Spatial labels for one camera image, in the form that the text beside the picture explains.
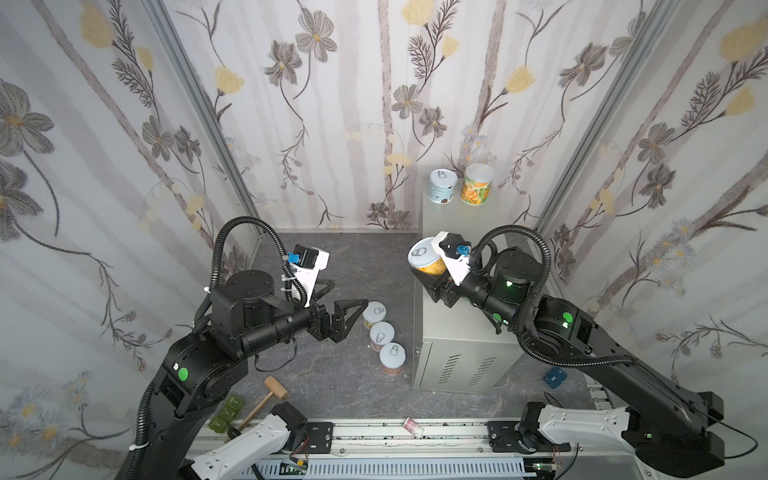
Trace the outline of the white blue label can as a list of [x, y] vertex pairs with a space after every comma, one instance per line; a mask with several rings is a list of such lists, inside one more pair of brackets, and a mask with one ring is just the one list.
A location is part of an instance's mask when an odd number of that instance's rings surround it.
[[427, 198], [436, 204], [452, 201], [458, 183], [457, 174], [449, 169], [435, 169], [429, 175]]

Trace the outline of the green orange peach can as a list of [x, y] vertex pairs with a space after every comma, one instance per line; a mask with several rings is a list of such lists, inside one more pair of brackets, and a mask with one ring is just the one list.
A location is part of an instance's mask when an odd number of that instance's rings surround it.
[[475, 163], [469, 165], [464, 172], [461, 200], [472, 206], [486, 203], [494, 178], [494, 170], [487, 164]]

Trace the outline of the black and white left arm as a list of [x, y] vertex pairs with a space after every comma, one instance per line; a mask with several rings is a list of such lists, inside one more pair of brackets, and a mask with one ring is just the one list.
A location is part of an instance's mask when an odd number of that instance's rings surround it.
[[[260, 270], [221, 279], [226, 240], [243, 224], [259, 227], [275, 243], [282, 261], [281, 290]], [[214, 243], [206, 297], [191, 332], [171, 345], [141, 397], [134, 442], [118, 478], [229, 479], [270, 454], [308, 452], [313, 438], [307, 418], [282, 402], [224, 446], [193, 459], [187, 456], [206, 420], [259, 354], [302, 332], [339, 343], [366, 309], [367, 300], [347, 299], [335, 302], [328, 312], [319, 301], [333, 289], [333, 282], [311, 293], [312, 281], [299, 276], [301, 268], [290, 256], [275, 230], [257, 217], [239, 216], [224, 224]]]

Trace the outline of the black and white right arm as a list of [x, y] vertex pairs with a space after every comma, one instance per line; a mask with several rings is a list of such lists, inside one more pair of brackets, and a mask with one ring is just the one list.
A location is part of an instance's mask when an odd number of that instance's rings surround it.
[[598, 411], [531, 402], [513, 428], [515, 452], [533, 454], [544, 443], [603, 445], [681, 479], [731, 460], [724, 440], [711, 430], [724, 422], [720, 396], [673, 382], [616, 342], [584, 310], [545, 294], [552, 254], [536, 231], [503, 225], [477, 243], [442, 231], [415, 243], [408, 263], [433, 302], [451, 308], [465, 300], [495, 333], [513, 333], [531, 358], [579, 370], [626, 403]]

